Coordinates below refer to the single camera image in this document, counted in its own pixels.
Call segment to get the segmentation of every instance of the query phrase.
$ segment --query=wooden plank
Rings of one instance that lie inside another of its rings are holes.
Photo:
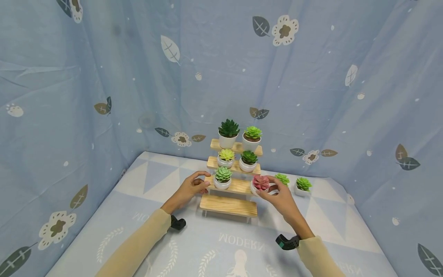
[[[222,148],[218,144],[218,139],[211,140],[211,149],[221,151]],[[232,147],[231,150],[234,151],[235,153],[243,153],[243,144],[241,142],[236,142],[234,143],[234,147]],[[259,157],[263,155],[263,149],[261,148],[261,145],[259,145],[257,149],[255,149],[254,154],[256,154]]]
[[[210,190],[226,191],[226,192],[232,192],[232,193],[243,194],[243,195],[253,195],[251,192],[251,187],[250,187],[251,181],[245,181],[245,180],[232,178],[231,185],[229,186],[229,188],[227,188],[225,190],[221,190],[221,189],[218,189],[215,187],[214,175],[212,175],[210,177],[205,177],[205,181],[208,181],[211,183],[211,185],[208,187],[208,189],[210,189]]]
[[[217,157],[209,156],[206,167],[208,167],[210,169],[217,169],[218,168]],[[255,167],[255,169],[252,172],[246,172],[240,168],[238,160],[234,161],[234,164],[231,167],[231,171],[243,173],[243,174],[252,174],[252,175],[256,175],[256,174],[260,175],[260,173],[261,173],[260,164],[257,164],[257,166]]]
[[[204,194],[200,208],[228,215],[257,217],[257,203],[235,198]]]

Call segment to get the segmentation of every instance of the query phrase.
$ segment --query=hand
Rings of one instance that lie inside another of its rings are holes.
[[[269,178],[269,182],[275,185],[271,186],[268,192],[258,191],[257,194],[264,200],[270,202],[302,239],[314,237],[314,234],[292,198],[292,193],[289,188],[283,185],[278,178],[273,176],[267,177]],[[278,194],[269,194],[269,192],[276,189],[279,191]]]
[[[197,171],[187,177],[179,189],[163,204],[161,209],[168,214],[172,214],[175,210],[183,208],[197,193],[208,193],[206,189],[210,183],[198,178],[199,176],[211,176],[206,171]]]

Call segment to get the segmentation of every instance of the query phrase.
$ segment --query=blue curtain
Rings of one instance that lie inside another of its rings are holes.
[[[342,184],[399,276],[441,276],[441,14],[3,0],[0,277],[44,276],[137,155],[207,159],[226,118],[262,129],[263,168]]]

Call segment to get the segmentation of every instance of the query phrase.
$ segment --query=beige sleeve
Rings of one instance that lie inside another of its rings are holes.
[[[329,255],[321,237],[301,240],[297,250],[300,259],[313,277],[345,277]]]
[[[133,277],[140,264],[171,226],[171,216],[162,209],[152,213],[102,266],[96,277]]]

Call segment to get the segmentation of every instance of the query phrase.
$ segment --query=blue and white tablecloth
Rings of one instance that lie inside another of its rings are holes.
[[[94,276],[118,246],[196,170],[207,170],[206,162],[142,153],[47,277]],[[262,175],[274,174],[262,170]],[[288,177],[293,189],[299,176]],[[294,199],[346,276],[396,277],[352,197],[330,178],[309,179],[312,196],[294,195]],[[135,276],[311,276],[296,250],[283,251],[275,243],[279,234],[294,236],[291,227],[272,205],[257,197],[252,201],[258,204],[258,218],[247,224],[245,218],[231,215],[208,212],[203,217],[198,207],[200,197],[194,198],[175,214],[186,219],[186,228],[170,230]]]

